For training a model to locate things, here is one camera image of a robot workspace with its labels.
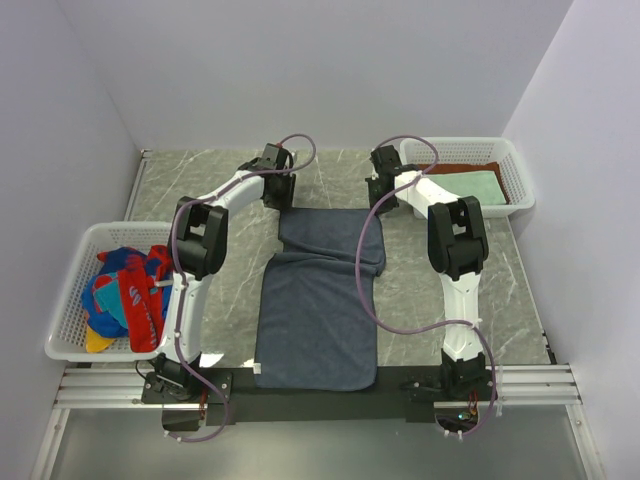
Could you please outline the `blue grey cloth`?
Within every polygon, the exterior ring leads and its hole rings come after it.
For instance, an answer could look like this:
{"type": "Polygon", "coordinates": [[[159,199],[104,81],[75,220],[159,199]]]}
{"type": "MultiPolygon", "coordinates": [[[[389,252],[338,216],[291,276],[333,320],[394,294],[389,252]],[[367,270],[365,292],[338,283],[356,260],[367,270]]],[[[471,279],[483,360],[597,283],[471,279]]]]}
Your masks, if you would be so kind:
{"type": "Polygon", "coordinates": [[[263,275],[254,379],[260,388],[358,391],[377,374],[377,326],[366,310],[385,268],[379,220],[365,209],[281,214],[281,252],[263,275]]]}

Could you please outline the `rust brown towel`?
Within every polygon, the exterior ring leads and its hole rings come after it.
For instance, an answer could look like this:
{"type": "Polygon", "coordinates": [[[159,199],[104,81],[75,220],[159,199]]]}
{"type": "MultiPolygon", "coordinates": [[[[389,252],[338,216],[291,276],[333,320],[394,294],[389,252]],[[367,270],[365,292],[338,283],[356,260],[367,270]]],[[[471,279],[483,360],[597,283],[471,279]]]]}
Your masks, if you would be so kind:
{"type": "Polygon", "coordinates": [[[509,204],[509,197],[506,193],[506,189],[503,185],[501,179],[501,171],[497,162],[490,162],[484,165],[471,165],[471,164],[440,164],[436,165],[429,173],[430,174],[447,174],[447,173],[463,173],[463,172],[473,172],[473,171],[492,171],[496,174],[499,184],[502,188],[503,193],[507,198],[507,204],[509,204]]]}

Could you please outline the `mint green towel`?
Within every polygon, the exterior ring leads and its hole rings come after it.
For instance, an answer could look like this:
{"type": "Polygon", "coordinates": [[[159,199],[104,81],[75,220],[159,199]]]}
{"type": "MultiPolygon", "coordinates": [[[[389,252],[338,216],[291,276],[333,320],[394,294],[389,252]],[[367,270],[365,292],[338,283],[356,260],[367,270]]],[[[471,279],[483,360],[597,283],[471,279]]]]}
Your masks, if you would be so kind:
{"type": "Polygon", "coordinates": [[[428,178],[459,197],[476,197],[482,206],[503,206],[507,198],[492,171],[430,174],[428,178]]]}

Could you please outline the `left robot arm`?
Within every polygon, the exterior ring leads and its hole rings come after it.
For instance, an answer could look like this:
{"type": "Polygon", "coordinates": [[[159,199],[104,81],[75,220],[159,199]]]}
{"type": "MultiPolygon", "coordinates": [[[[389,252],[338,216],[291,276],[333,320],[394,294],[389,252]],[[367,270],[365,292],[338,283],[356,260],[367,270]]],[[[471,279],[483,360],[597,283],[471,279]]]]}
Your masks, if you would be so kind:
{"type": "Polygon", "coordinates": [[[154,374],[147,380],[151,389],[167,390],[180,402],[211,390],[200,373],[200,331],[207,292],[227,256],[229,223],[258,200],[276,210],[291,206],[295,170],[284,142],[268,143],[220,187],[179,200],[168,241],[173,283],[158,355],[151,361],[154,374]]]}

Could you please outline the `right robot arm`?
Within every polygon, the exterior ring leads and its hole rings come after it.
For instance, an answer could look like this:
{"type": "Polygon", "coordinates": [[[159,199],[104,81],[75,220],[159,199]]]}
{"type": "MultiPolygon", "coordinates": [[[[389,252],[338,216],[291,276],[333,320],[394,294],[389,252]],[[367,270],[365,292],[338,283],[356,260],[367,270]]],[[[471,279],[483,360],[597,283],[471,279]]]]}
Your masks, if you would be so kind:
{"type": "Polygon", "coordinates": [[[434,154],[425,168],[401,162],[398,151],[389,142],[371,151],[373,174],[366,179],[370,212],[362,228],[356,255],[363,250],[369,223],[400,201],[409,204],[427,220],[427,255],[438,273],[444,298],[445,319],[414,330],[390,327],[373,313],[370,302],[361,301],[367,314],[384,330],[398,335],[414,335],[445,329],[441,364],[437,379],[411,380],[413,392],[432,401],[462,401],[493,385],[493,356],[479,325],[479,283],[489,246],[479,200],[461,197],[439,186],[428,173],[439,162],[433,144],[424,143],[434,154]]]}

